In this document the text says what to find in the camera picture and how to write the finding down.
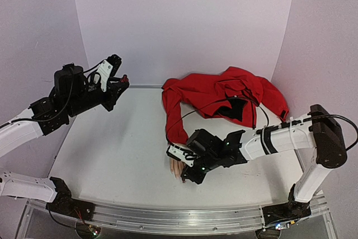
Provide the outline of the red nail polish bottle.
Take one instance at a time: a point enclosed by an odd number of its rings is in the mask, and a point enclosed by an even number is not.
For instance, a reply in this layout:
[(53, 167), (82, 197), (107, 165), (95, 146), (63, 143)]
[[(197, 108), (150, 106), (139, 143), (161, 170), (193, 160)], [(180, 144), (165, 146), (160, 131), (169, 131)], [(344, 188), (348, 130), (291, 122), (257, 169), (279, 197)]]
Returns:
[(121, 83), (129, 83), (129, 78), (126, 74), (124, 74), (121, 79), (120, 79)]

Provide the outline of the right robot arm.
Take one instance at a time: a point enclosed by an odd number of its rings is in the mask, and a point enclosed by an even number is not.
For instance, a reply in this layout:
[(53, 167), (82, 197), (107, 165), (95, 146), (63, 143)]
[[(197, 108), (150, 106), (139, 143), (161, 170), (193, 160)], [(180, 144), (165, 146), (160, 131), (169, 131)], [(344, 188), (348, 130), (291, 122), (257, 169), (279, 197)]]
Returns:
[(218, 167), (247, 164), (273, 154), (313, 148), (310, 166), (294, 185), (294, 201), (307, 203), (327, 175), (347, 161), (342, 128), (321, 105), (298, 119), (257, 130), (229, 133), (224, 140), (198, 129), (186, 145), (197, 157), (187, 165), (181, 178), (201, 184), (209, 171)]

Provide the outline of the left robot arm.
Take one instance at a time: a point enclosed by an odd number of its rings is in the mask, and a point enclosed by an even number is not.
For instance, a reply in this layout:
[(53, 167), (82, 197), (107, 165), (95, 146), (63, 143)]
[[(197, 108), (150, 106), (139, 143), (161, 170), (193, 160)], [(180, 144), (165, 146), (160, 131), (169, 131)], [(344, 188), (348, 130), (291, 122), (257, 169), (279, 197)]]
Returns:
[(90, 109), (101, 106), (112, 111), (130, 85), (127, 75), (116, 76), (118, 69), (117, 63), (104, 60), (87, 71), (75, 64), (56, 71), (48, 96), (1, 125), (1, 157), (69, 125), (71, 119)]

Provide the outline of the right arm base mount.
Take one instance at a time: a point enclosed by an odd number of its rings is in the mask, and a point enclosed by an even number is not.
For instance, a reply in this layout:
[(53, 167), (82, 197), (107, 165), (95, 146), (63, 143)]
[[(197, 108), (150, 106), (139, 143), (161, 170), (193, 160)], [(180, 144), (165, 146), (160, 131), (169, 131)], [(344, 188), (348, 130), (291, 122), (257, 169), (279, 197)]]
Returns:
[(311, 215), (310, 202), (302, 203), (294, 198), (294, 187), (290, 190), (286, 203), (268, 205), (262, 208), (265, 227), (271, 227), (279, 223), (298, 221)]

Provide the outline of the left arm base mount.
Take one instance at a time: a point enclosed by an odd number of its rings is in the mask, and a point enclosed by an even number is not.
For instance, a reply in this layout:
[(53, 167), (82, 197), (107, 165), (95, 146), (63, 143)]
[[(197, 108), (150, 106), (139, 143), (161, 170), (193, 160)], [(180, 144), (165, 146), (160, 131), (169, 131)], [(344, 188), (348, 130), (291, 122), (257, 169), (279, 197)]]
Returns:
[(80, 218), (84, 221), (91, 221), (95, 211), (95, 205), (91, 202), (72, 198), (72, 193), (64, 180), (57, 177), (50, 177), (55, 186), (56, 196), (46, 208), (52, 213), (66, 215), (68, 217)]

